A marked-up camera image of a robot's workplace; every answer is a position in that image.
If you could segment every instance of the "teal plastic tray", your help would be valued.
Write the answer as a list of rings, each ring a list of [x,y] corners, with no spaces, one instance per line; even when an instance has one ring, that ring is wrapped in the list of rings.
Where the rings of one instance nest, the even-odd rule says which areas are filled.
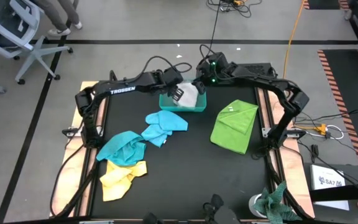
[[[176,105],[173,102],[172,97],[168,97],[167,94],[160,95],[160,108],[167,111],[184,111],[184,112],[203,112],[206,108],[206,93],[198,95],[196,107],[187,108]]]

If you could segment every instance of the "white cloth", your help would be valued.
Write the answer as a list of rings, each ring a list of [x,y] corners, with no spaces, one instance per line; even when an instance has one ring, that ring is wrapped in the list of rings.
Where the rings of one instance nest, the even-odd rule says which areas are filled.
[[[198,97],[197,87],[191,83],[180,83],[177,86],[179,89],[183,90],[183,95],[178,101],[173,100],[173,103],[187,108],[196,107]]]

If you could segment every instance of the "gray floor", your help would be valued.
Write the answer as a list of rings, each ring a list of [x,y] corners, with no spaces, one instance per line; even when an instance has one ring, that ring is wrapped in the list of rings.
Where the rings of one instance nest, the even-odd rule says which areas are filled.
[[[253,16],[245,19],[235,12],[220,14],[216,28],[217,39],[287,40],[298,13],[299,4],[292,0],[265,0],[252,8]],[[83,30],[74,30],[69,39],[210,39],[215,13],[204,1],[80,1],[78,6]],[[45,18],[40,29],[45,34],[52,28]],[[342,11],[304,11],[295,39],[355,40],[350,24],[342,18]],[[47,218],[53,181],[62,163],[66,143],[61,130],[71,125],[75,109],[74,95],[81,82],[105,80],[114,69],[118,78],[137,75],[148,58],[166,57],[172,63],[189,62],[195,66],[201,56],[198,45],[71,45],[75,53],[62,54],[32,139],[22,174],[9,207],[6,222]],[[286,45],[214,45],[228,60],[239,63],[271,62],[282,74]],[[326,76],[321,67],[319,49],[358,49],[356,45],[294,45],[291,48],[287,78],[291,79],[311,98],[305,112],[312,117],[336,114]],[[35,64],[25,76],[26,85],[19,86],[14,75],[22,61],[0,57],[0,85],[8,92],[0,95],[0,204],[14,165],[24,142],[35,106],[47,72]],[[149,69],[166,68],[160,60],[150,63]],[[194,70],[185,74],[194,77]],[[341,119],[329,122],[344,129]],[[305,137],[307,145],[316,141]],[[350,144],[346,135],[342,140]],[[356,155],[336,141],[318,142],[321,156],[333,164],[358,165]],[[301,150],[305,161],[310,155]]]

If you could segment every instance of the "wooden table frame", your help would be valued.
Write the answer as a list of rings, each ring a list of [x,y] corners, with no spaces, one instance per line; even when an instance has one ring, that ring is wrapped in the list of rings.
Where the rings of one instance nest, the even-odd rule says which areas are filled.
[[[97,82],[83,82],[81,85],[81,90],[87,86],[93,86]],[[265,93],[267,93],[270,100],[270,106],[272,109],[272,116],[274,123],[278,123],[280,118],[283,116],[284,111],[278,102],[277,96],[272,92],[267,92],[263,90],[257,90],[257,96],[259,96],[260,103],[260,113],[263,118],[263,123],[265,128],[270,127],[270,122],[268,119],[268,106],[266,105]],[[98,117],[96,125],[102,126],[104,110],[107,106],[107,101],[104,100],[101,103],[98,111]],[[72,122],[73,127],[79,127],[81,124],[82,117],[78,114],[78,110],[75,109],[75,114]],[[80,146],[82,145],[82,140],[80,137],[74,137],[73,140],[67,145],[63,161],[65,161],[70,155],[72,155]],[[299,152],[298,143],[296,139],[287,139],[284,144],[285,147],[296,150]],[[287,181],[288,190],[294,196],[295,200],[302,206],[303,210],[311,217],[314,218],[313,206],[310,200],[309,188],[306,182],[305,172],[303,170],[302,160],[299,154],[285,149],[285,147],[280,148],[280,156],[282,162],[282,168]],[[60,212],[67,202],[71,199],[72,195],[78,189],[81,174],[84,167],[86,149],[82,147],[77,155],[75,155],[69,162],[67,162],[65,168],[60,174],[55,195],[53,198],[52,208],[55,213]],[[273,166],[276,171],[277,161],[273,151],[270,151],[272,158]],[[88,163],[88,172],[90,171],[94,158],[96,157],[96,149],[92,149],[89,155]],[[87,208],[90,200],[91,193],[91,184],[89,184],[82,196],[81,206],[79,210],[79,216],[87,215]]]

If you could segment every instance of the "white sneaker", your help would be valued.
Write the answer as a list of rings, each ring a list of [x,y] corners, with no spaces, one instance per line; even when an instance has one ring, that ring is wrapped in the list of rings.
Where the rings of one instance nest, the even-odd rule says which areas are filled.
[[[78,24],[73,24],[75,26],[75,28],[77,29],[82,29],[82,23],[79,22]]]
[[[61,37],[63,35],[68,35],[71,33],[70,29],[66,29],[66,30],[58,30],[58,29],[51,29],[48,31],[48,34],[51,36],[55,36],[55,37]]]

